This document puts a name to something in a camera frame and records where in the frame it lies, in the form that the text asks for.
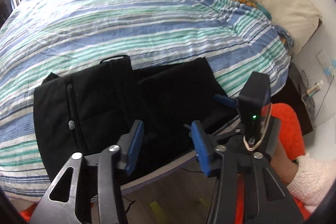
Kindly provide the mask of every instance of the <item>silver bolt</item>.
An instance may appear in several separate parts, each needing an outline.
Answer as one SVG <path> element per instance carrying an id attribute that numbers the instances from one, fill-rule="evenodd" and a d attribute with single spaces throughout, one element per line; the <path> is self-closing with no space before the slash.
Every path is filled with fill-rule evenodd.
<path id="1" fill-rule="evenodd" d="M 68 126 L 69 126 L 69 129 L 70 130 L 74 130 L 75 129 L 75 122 L 73 120 L 69 121 L 68 122 Z"/>
<path id="2" fill-rule="evenodd" d="M 111 145 L 110 147 L 109 147 L 109 150 L 111 151 L 111 152 L 115 152 L 115 151 L 118 151 L 120 149 L 120 146 L 119 145 Z"/>
<path id="3" fill-rule="evenodd" d="M 248 144 L 254 145 L 254 143 L 255 143 L 255 138 L 254 137 L 249 138 Z"/>
<path id="4" fill-rule="evenodd" d="M 76 152 L 72 154 L 71 158 L 73 158 L 74 160 L 79 160 L 82 156 L 82 153 Z"/>
<path id="5" fill-rule="evenodd" d="M 226 147 L 224 145 L 217 145 L 215 149 L 216 151 L 220 151 L 220 152 L 226 151 Z"/>
<path id="6" fill-rule="evenodd" d="M 253 157 L 255 157 L 256 159 L 262 159 L 264 157 L 264 155 L 260 152 L 255 152 L 253 154 Z"/>

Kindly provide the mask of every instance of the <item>bed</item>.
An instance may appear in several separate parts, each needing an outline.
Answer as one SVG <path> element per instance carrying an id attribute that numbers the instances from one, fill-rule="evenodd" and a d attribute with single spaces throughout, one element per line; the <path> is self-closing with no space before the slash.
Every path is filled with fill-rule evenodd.
<path id="1" fill-rule="evenodd" d="M 277 93 L 290 63 L 265 11 L 239 1 L 23 0 L 0 30 L 0 186 L 9 197 L 38 201 L 50 183 L 34 133 L 34 89 L 51 72 L 120 54 L 134 69 L 206 57 L 229 96 L 252 71 L 268 74 Z"/>

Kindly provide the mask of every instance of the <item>black cord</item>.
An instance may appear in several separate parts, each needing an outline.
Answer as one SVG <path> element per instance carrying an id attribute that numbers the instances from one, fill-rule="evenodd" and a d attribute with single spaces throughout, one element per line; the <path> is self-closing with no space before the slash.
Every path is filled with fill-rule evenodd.
<path id="1" fill-rule="evenodd" d="M 320 110 L 321 110 L 321 108 L 322 108 L 322 106 L 323 106 L 324 99 L 326 98 L 326 96 L 327 96 L 327 94 L 328 94 L 328 92 L 329 92 L 329 90 L 330 90 L 331 84 L 333 83 L 334 79 L 335 79 L 335 76 L 333 77 L 332 81 L 330 82 L 330 85 L 329 85 L 329 87 L 328 87 L 328 90 L 327 90 L 327 92 L 326 92 L 325 96 L 323 97 L 323 100 L 322 100 L 321 106 L 320 106 L 320 108 L 319 108 L 319 111 L 317 112 L 317 115 L 316 115 L 316 117 L 314 118 L 314 121 L 316 120 L 317 116 L 318 116 L 318 115 L 319 115 L 319 113 L 320 113 Z"/>
<path id="2" fill-rule="evenodd" d="M 185 168 L 182 168 L 182 170 L 190 172 L 190 173 L 203 173 L 202 171 L 191 171 L 191 170 L 188 170 L 188 169 L 185 169 Z"/>
<path id="3" fill-rule="evenodd" d="M 130 202 L 130 204 L 128 205 L 127 209 L 125 210 L 125 212 L 128 213 L 129 209 L 135 203 L 136 200 L 130 200 L 127 197 L 125 197 L 124 195 L 123 195 L 123 197 Z"/>

